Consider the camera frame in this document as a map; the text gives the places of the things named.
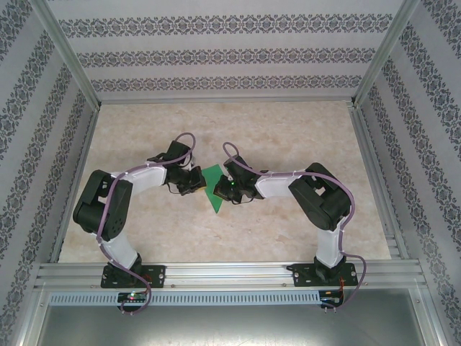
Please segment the green square paper sheet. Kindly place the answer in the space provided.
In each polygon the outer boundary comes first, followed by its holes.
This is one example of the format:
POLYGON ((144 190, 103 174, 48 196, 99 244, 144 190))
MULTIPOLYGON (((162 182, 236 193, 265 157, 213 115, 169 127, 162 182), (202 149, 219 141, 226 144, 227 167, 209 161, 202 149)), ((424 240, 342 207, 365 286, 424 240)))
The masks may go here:
POLYGON ((215 213, 218 213, 223 203, 223 199, 214 194, 216 184, 219 182, 220 177, 223 175, 223 171, 219 164, 215 164, 211 167, 202 170, 202 175, 206 181, 205 194, 210 201, 212 209, 215 213))

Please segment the grey sheet metal panel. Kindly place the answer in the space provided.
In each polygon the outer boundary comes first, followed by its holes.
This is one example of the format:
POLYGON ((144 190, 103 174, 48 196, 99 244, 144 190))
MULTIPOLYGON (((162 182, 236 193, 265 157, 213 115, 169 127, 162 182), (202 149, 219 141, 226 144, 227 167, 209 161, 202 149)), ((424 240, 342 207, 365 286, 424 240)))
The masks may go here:
POLYGON ((361 290, 343 308, 314 305, 58 305, 36 292, 10 346, 449 346, 422 288, 361 290))

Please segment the small circuit board green light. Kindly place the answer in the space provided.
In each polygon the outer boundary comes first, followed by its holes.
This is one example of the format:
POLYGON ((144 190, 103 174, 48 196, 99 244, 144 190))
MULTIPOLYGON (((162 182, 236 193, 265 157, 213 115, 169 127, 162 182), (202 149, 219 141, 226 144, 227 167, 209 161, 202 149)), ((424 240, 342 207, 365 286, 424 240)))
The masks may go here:
POLYGON ((144 292, 119 293, 117 296, 118 303, 144 304, 148 295, 144 292))

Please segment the long aluminium mounting rail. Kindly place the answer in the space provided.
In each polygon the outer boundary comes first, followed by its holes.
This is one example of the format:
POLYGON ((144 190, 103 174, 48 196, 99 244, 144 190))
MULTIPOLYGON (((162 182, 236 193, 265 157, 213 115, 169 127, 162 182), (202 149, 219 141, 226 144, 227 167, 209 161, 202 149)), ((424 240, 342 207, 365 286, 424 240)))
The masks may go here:
MULTIPOLYGON (((164 290, 288 290, 295 287, 287 262, 166 263, 164 290)), ((363 270, 354 262, 361 288, 425 288, 416 259, 371 260, 363 270)), ((91 291, 100 289, 103 263, 49 263, 38 266, 33 288, 91 291)))

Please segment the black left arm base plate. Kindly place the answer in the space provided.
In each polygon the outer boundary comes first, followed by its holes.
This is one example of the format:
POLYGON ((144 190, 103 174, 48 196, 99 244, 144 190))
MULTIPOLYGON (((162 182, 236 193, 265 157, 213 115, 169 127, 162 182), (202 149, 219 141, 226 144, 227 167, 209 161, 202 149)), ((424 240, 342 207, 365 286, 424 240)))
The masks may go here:
MULTIPOLYGON (((163 288, 166 267, 163 265, 141 265, 138 276, 142 277, 152 288, 163 288)), ((146 288, 146 284, 131 274, 113 267, 104 266, 100 286, 102 288, 146 288)))

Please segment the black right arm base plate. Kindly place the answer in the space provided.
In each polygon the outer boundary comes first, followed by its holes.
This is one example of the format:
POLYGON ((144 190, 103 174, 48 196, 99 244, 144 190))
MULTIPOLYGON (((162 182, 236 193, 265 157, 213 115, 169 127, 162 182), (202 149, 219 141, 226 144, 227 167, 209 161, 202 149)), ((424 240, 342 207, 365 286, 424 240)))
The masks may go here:
POLYGON ((353 287, 358 284, 357 271, 352 263, 345 263, 335 268, 327 268, 313 263, 292 264, 286 266, 292 273, 295 287, 353 287))

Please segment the aluminium frame post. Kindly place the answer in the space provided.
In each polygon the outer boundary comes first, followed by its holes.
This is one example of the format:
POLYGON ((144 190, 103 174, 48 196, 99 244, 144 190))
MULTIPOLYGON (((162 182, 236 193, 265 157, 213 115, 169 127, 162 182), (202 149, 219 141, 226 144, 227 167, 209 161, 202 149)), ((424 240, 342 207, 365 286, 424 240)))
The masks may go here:
POLYGON ((393 21, 390 23, 389 29, 380 43, 370 66, 366 70, 354 96, 352 97, 352 105, 354 108, 358 108, 364 102, 364 99, 366 98, 385 62, 389 58, 395 44, 398 42, 398 38, 416 10, 416 7, 419 5, 419 2, 420 0, 403 0, 399 10, 393 18, 393 21))
POLYGON ((37 13, 40 22, 46 29, 50 38, 54 42, 61 58, 69 68, 69 71, 76 80, 79 89, 83 92, 86 101, 90 104, 93 110, 99 111, 101 102, 91 85, 89 77, 86 75, 80 60, 74 52, 71 44, 68 41, 61 25, 53 14, 46 0, 29 0, 32 8, 37 13))

